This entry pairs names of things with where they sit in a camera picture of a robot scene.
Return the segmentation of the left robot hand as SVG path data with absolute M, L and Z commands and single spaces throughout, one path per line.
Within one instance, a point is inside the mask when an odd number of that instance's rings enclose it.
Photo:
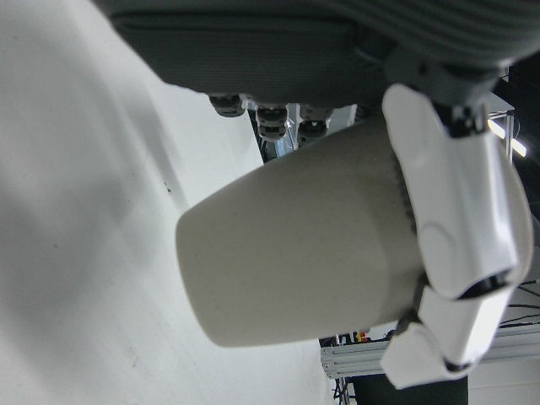
M 176 255 L 223 347 L 396 321 L 398 389 L 465 376 L 489 350 L 533 252 L 519 176 L 485 98 L 539 49 L 536 1 L 99 1 L 168 84 L 226 117 L 286 107 L 301 147 L 186 210 Z

